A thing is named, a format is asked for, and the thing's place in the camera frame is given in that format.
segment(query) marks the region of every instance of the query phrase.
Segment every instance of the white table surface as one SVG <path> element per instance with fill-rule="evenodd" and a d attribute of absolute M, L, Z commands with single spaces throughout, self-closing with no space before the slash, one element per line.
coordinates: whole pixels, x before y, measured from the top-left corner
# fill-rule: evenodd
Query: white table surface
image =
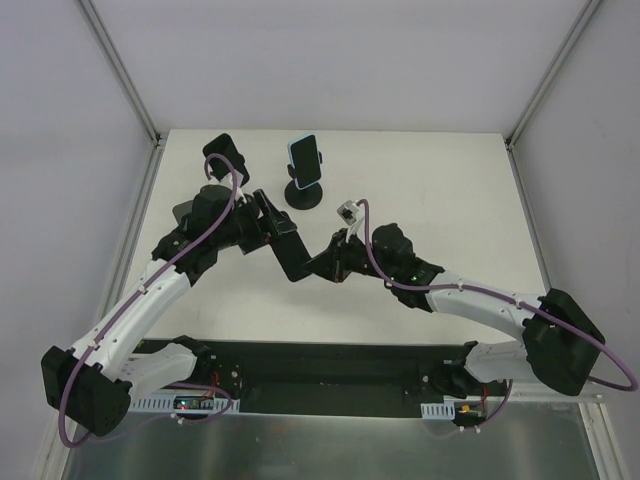
<path fill-rule="evenodd" d="M 131 266 L 132 281 L 158 240 L 175 228 L 174 205 L 206 183 L 202 147 L 222 130 L 172 130 Z M 372 227 L 397 222 L 424 260 L 468 279 L 543 293 L 533 245 L 498 134 L 315 132 L 323 153 L 324 198 L 300 212 L 284 200 L 287 143 L 300 131 L 226 130 L 251 181 L 297 223 L 313 256 L 344 224 L 336 208 L 367 198 Z M 409 309 L 381 281 L 352 274 L 290 283 L 268 247 L 218 263 L 174 303 L 147 338 L 369 344 L 461 344 L 509 337 L 469 320 Z"/>

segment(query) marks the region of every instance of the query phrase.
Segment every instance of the phone stand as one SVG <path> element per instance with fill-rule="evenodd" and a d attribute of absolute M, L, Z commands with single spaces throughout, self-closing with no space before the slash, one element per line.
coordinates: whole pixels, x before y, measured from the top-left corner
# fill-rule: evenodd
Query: phone stand
<path fill-rule="evenodd" d="M 322 154 L 318 152 L 320 163 L 322 163 Z M 284 199 L 289 206 L 296 210 L 310 210 L 317 206 L 322 200 L 322 187 L 319 183 L 314 183 L 310 187 L 303 190 L 296 187 L 296 171 L 291 165 L 287 165 L 289 176 L 293 178 L 284 189 Z"/>

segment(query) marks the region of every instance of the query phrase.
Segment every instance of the phone screen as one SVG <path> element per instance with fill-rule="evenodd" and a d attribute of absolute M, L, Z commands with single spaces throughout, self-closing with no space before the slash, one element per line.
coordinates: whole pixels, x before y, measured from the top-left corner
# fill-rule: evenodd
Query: phone screen
<path fill-rule="evenodd" d="M 315 135 L 289 144 L 291 164 L 296 171 L 296 186 L 303 190 L 320 180 L 320 158 Z"/>

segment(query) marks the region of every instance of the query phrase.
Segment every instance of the metal floor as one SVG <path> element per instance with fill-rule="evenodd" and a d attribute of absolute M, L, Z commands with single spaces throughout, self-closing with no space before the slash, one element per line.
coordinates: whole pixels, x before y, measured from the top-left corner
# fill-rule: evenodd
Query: metal floor
<path fill-rule="evenodd" d="M 149 414 L 129 414 L 114 432 Z M 509 403 L 480 434 L 449 422 L 227 415 L 204 425 L 160 419 L 75 450 L 77 479 L 597 479 L 576 403 Z"/>

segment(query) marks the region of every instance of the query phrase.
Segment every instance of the white wall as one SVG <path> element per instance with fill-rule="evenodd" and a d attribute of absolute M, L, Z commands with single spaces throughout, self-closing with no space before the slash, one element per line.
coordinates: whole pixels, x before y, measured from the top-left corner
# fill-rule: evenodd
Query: white wall
<path fill-rule="evenodd" d="M 609 0 L 516 149 L 552 282 L 640 375 L 640 2 Z M 606 360 L 598 370 L 614 373 Z M 640 478 L 640 394 L 612 417 Z"/>
<path fill-rule="evenodd" d="M 40 358 L 94 320 L 150 145 L 70 0 L 0 13 L 0 476 L 51 412 Z"/>
<path fill-rule="evenodd" d="M 159 128 L 509 133 L 586 0 L 95 0 Z"/>

